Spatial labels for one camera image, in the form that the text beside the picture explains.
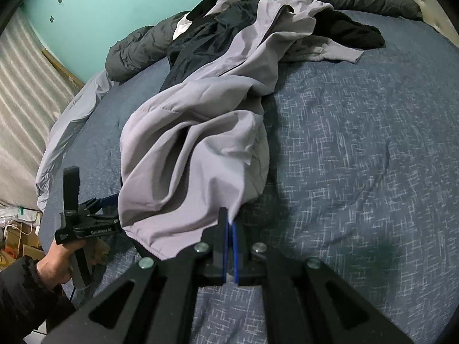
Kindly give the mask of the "person's left hand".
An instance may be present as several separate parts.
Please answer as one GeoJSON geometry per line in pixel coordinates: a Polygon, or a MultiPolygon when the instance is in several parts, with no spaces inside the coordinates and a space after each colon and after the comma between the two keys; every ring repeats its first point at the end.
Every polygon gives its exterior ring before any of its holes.
{"type": "MultiPolygon", "coordinates": [[[[107,263],[110,246],[102,239],[89,239],[89,263],[91,266],[105,265],[107,263]]],[[[55,289],[59,284],[66,284],[71,279],[71,256],[86,245],[86,240],[79,239],[58,245],[51,243],[45,257],[36,264],[37,275],[40,281],[49,290],[55,289]]]]}

